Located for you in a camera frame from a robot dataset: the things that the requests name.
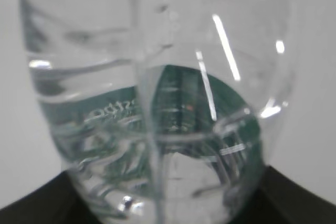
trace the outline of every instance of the water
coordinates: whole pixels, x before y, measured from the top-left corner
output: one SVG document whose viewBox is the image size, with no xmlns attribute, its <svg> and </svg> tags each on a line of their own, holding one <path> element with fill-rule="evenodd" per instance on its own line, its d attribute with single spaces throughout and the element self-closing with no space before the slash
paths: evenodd
<svg viewBox="0 0 336 224">
<path fill-rule="evenodd" d="M 209 82 L 217 123 L 198 70 L 166 66 L 157 85 L 152 115 L 168 223 L 229 220 L 264 167 L 260 129 L 247 104 L 218 79 Z M 107 223 L 154 223 L 157 196 L 134 87 L 40 104 L 90 209 Z"/>
<path fill-rule="evenodd" d="M 227 223 L 237 214 L 264 163 L 257 120 L 231 87 L 208 75 L 210 105 L 199 70 L 150 70 L 158 78 L 151 104 L 158 194 L 135 76 L 119 54 L 129 31 L 110 31 L 102 43 L 102 34 L 63 27 L 24 0 L 22 9 L 42 111 L 74 186 L 100 221 L 157 223 L 158 205 L 167 224 Z"/>
</svg>

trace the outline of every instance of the white background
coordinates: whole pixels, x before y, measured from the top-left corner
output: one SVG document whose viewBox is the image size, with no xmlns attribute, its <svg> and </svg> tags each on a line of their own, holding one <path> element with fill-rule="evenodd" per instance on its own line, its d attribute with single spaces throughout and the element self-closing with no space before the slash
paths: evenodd
<svg viewBox="0 0 336 224">
<path fill-rule="evenodd" d="M 336 6 L 299 0 L 303 27 L 291 110 L 271 164 L 336 204 Z M 60 172 L 60 160 L 32 93 L 17 0 L 0 0 L 0 208 Z"/>
</svg>

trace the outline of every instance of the black surface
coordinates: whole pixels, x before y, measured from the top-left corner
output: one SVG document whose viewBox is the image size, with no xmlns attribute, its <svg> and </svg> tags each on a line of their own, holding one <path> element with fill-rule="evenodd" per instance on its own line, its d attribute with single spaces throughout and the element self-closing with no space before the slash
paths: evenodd
<svg viewBox="0 0 336 224">
<path fill-rule="evenodd" d="M 96 224 L 66 173 L 0 210 L 0 224 Z M 336 207 L 268 168 L 234 224 L 336 224 Z"/>
</svg>

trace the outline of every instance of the black stand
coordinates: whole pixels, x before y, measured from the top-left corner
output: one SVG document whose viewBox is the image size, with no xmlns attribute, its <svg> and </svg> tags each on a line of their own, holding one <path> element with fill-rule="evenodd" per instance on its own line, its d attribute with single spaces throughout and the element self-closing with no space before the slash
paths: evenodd
<svg viewBox="0 0 336 224">
<path fill-rule="evenodd" d="M 1 224 L 99 224 L 66 173 L 0 210 Z M 336 224 L 336 207 L 270 167 L 234 224 Z"/>
</svg>

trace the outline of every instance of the clear plastic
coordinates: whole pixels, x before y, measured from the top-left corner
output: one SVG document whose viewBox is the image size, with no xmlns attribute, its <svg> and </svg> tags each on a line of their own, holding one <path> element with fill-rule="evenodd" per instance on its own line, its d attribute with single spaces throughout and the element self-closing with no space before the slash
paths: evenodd
<svg viewBox="0 0 336 224">
<path fill-rule="evenodd" d="M 292 0 L 20 0 L 32 80 L 102 223 L 229 223 L 288 107 Z"/>
</svg>

